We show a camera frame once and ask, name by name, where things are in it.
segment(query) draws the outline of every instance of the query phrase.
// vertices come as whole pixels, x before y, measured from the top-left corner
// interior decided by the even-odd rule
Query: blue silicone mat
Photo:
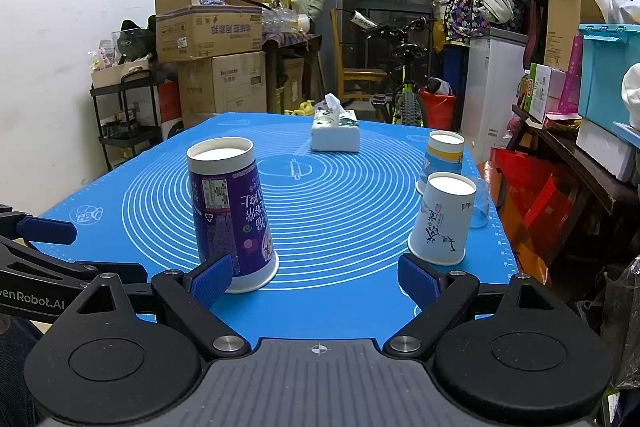
[[[314,153],[311,118],[226,113],[153,147],[78,190],[45,217],[71,220],[68,247],[38,244],[66,261],[142,263],[149,276],[198,263],[186,150],[219,136],[254,142],[280,269],[265,288],[225,295],[212,311],[253,345],[259,337],[375,338],[380,345],[418,308],[396,263],[418,212],[415,190],[429,130],[360,122],[360,153]],[[462,173],[478,175],[465,150]],[[517,272],[491,204],[457,267],[482,282]]]

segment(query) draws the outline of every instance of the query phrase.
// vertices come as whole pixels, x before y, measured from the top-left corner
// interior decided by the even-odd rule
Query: purple paper cup
[[[187,151],[198,254],[205,262],[221,251],[234,276],[227,293],[266,285],[278,271],[264,209],[254,144],[246,138],[214,138]]]

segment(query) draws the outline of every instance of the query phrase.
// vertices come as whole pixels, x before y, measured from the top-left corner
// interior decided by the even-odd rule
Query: refrigerator
[[[324,10],[316,21],[316,34],[322,35],[320,61],[326,92],[337,93],[337,70],[334,52],[334,34],[329,10],[337,9],[338,41],[342,50],[342,63],[345,68],[356,67],[356,41],[358,27],[349,21],[351,12],[356,9],[358,0],[324,0]]]
[[[491,147],[509,142],[507,124],[518,101],[526,44],[526,35],[496,28],[470,39],[460,134],[475,164],[489,159]]]

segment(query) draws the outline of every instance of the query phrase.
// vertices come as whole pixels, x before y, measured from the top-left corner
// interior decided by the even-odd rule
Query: pink plastic object
[[[562,95],[558,103],[558,110],[569,114],[578,111],[580,100],[580,79],[582,77],[582,35],[574,37],[574,44],[569,57],[569,68],[566,70]]]

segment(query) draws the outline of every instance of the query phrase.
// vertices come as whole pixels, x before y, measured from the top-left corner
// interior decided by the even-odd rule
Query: wooden chair
[[[386,77],[383,70],[367,70],[366,68],[345,69],[342,66],[342,51],[340,49],[340,37],[338,36],[338,15],[335,8],[329,12],[331,16],[331,26],[334,31],[335,65],[338,80],[338,98],[343,100],[364,100],[370,99],[371,95],[365,92],[344,92],[344,83],[353,82],[382,82]]]

